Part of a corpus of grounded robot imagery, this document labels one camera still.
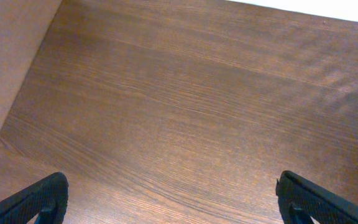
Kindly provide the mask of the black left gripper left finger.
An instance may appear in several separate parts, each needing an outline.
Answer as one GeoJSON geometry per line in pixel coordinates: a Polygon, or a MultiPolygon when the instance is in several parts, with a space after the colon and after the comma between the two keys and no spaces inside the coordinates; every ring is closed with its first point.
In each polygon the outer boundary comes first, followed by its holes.
{"type": "Polygon", "coordinates": [[[68,206],[68,181],[55,172],[0,201],[0,223],[63,223],[68,206]]]}

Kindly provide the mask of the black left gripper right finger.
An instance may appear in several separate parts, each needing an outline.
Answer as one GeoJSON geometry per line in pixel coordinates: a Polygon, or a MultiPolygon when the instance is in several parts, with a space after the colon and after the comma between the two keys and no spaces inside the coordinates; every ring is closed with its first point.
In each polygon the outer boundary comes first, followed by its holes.
{"type": "Polygon", "coordinates": [[[358,206],[285,170],[275,188],[284,224],[358,224],[358,206]]]}

